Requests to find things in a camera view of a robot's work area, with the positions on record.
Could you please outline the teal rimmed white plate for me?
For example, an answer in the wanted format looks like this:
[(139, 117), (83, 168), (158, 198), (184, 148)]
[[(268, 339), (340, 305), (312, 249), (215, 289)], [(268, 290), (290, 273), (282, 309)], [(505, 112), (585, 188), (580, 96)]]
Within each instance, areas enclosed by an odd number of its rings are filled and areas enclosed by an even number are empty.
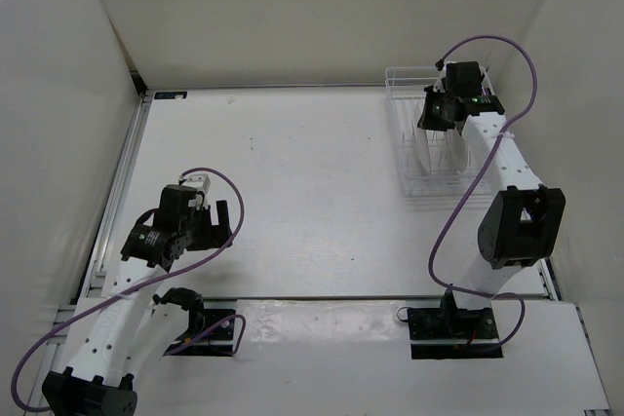
[(431, 173), (431, 159), (426, 130), (421, 129), (416, 121), (412, 122), (412, 133), (415, 142), (415, 151), (418, 162), (425, 175)]

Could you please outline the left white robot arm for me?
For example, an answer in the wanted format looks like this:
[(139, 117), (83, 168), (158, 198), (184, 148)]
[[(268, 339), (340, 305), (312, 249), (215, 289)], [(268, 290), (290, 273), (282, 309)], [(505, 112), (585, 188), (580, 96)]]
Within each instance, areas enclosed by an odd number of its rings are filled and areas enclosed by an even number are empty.
[(207, 173), (166, 186), (159, 206), (135, 223), (121, 249), (109, 297), (62, 371), (51, 371), (43, 395), (55, 415), (131, 415), (137, 387), (148, 368), (175, 340), (190, 340), (207, 327), (202, 296), (188, 288), (156, 291), (187, 251), (226, 245), (232, 231), (227, 203), (207, 201)]

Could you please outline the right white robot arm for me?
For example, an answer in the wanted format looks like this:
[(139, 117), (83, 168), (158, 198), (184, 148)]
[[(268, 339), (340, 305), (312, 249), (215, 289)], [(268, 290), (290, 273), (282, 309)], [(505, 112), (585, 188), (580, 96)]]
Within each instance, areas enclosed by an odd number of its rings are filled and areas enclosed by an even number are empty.
[(477, 229), (475, 260), (447, 287), (455, 304), (438, 314), (439, 329), (458, 338), (473, 325), (471, 311), (489, 307), (511, 278), (552, 253), (566, 197), (528, 166), (502, 103), (485, 88), (482, 67), (466, 61), (438, 68), (439, 78), (425, 90), (417, 125), (458, 136), (481, 167), (477, 180), (485, 181), (493, 196)]

